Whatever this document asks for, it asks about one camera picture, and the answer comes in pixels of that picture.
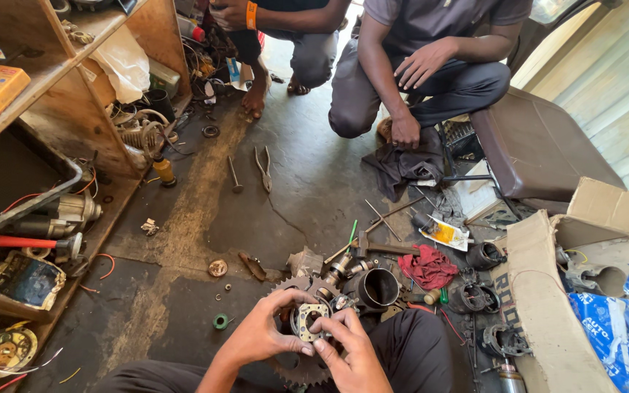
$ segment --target man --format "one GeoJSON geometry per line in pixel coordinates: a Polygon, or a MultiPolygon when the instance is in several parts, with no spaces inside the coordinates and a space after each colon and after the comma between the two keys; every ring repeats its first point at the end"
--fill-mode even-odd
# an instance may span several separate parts
{"type": "Polygon", "coordinates": [[[274,317],[302,303],[318,303],[306,292],[272,292],[258,301],[230,338],[215,354],[207,371],[201,367],[143,360],[111,371],[95,393],[226,393],[282,392],[259,388],[237,377],[241,366],[279,353],[297,352],[327,364],[333,383],[312,386],[308,392],[405,393],[442,392],[451,388],[450,347],[439,318],[422,310],[406,310],[365,334],[353,309],[319,317],[310,331],[330,332],[343,344],[341,358],[328,341],[313,344],[279,333],[274,317]]]}
{"type": "Polygon", "coordinates": [[[339,29],[351,0],[210,0],[210,14],[239,51],[239,59],[249,64],[254,81],[242,105],[255,118],[261,117],[270,87],[268,68],[261,59],[256,29],[295,45],[288,91],[308,94],[331,77],[336,58],[339,29]],[[248,26],[248,19],[253,22],[248,26]]]}
{"type": "Polygon", "coordinates": [[[368,132],[382,101],[390,118],[378,126],[381,134],[393,146],[416,149],[421,129],[497,102],[510,79],[499,61],[514,47],[531,5],[365,0],[360,37],[347,43],[331,83],[331,128],[344,138],[368,132]],[[486,15],[489,34],[473,38],[486,15]],[[430,99],[408,108],[400,92],[430,99]]]}

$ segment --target foot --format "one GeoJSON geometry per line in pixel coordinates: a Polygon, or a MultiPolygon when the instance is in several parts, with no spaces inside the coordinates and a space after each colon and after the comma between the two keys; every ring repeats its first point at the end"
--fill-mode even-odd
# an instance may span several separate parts
{"type": "Polygon", "coordinates": [[[302,86],[300,82],[298,82],[298,78],[295,78],[295,74],[290,77],[290,83],[288,83],[288,93],[295,93],[301,96],[303,94],[308,94],[310,90],[311,89],[302,86]]]}
{"type": "Polygon", "coordinates": [[[266,95],[268,89],[270,89],[271,79],[268,75],[268,69],[263,63],[261,58],[258,59],[259,65],[252,67],[254,72],[254,81],[252,87],[247,94],[242,98],[242,106],[245,109],[245,113],[251,113],[254,119],[261,118],[264,113],[264,107],[266,106],[266,95]]]}
{"type": "Polygon", "coordinates": [[[388,116],[377,123],[377,132],[386,142],[392,142],[392,117],[388,116]]]}

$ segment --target red handle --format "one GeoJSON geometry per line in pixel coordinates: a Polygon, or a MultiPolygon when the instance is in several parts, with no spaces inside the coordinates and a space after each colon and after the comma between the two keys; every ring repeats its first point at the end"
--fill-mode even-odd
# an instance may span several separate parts
{"type": "Polygon", "coordinates": [[[0,235],[0,247],[38,247],[55,248],[57,241],[37,238],[16,238],[0,235]]]}

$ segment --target stained floor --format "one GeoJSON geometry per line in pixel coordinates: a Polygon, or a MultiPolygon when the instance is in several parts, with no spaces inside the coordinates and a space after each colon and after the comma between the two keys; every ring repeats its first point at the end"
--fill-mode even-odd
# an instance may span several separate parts
{"type": "MultiPolygon", "coordinates": [[[[361,7],[351,5],[353,21],[361,7]]],[[[341,33],[339,49],[350,35],[341,33]]],[[[266,63],[278,76],[291,74],[292,44],[267,38],[266,63]]],[[[164,189],[158,182],[142,186],[112,230],[102,252],[116,256],[114,272],[109,261],[98,257],[84,285],[98,294],[78,290],[41,358],[60,347],[60,356],[46,368],[31,374],[22,392],[88,392],[114,367],[140,359],[209,365],[214,353],[273,283],[259,282],[242,265],[239,252],[257,256],[272,276],[285,278],[289,254],[308,246],[327,257],[349,239],[355,219],[361,228],[375,214],[365,199],[381,212],[393,208],[377,191],[375,174],[361,157],[376,148],[374,133],[347,140],[328,126],[331,86],[319,87],[306,96],[289,96],[286,84],[274,83],[262,119],[250,122],[240,107],[241,93],[220,97],[212,122],[201,110],[180,131],[179,148],[196,150],[191,156],[167,152],[179,184],[164,189]],[[203,138],[201,128],[217,124],[217,138],[203,138]],[[273,191],[267,194],[254,162],[254,147],[265,160],[271,157],[273,191]],[[232,192],[227,156],[234,159],[244,192],[232,192]],[[140,226],[147,218],[161,227],[146,237],[140,226]],[[227,274],[216,279],[207,265],[216,258],[229,264],[227,274]],[[232,290],[224,290],[226,283],[232,290]],[[216,301],[215,295],[222,300],[216,301]],[[215,331],[218,313],[235,317],[228,328],[215,331]],[[59,381],[81,370],[64,384],[59,381]]],[[[404,203],[418,197],[414,191],[404,203]]],[[[424,210],[426,202],[418,209],[424,210]]],[[[403,213],[389,218],[404,245],[421,238],[403,213]]],[[[378,243],[399,244],[383,227],[371,233],[378,243]]],[[[456,263],[460,253],[442,249],[456,263]]],[[[452,316],[459,326],[460,318],[452,316]]],[[[447,326],[453,348],[455,392],[472,392],[472,374],[467,352],[447,326]]],[[[480,356],[480,363],[491,362],[480,356]]],[[[240,375],[262,385],[282,387],[265,364],[250,364],[240,375]]]]}

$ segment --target green tape roll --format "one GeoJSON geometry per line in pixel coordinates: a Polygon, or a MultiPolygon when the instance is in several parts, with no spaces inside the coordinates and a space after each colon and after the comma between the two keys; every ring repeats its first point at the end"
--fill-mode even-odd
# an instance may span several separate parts
{"type": "Polygon", "coordinates": [[[228,321],[229,319],[227,319],[227,315],[217,314],[213,319],[213,326],[217,330],[224,330],[227,327],[228,321]]]}

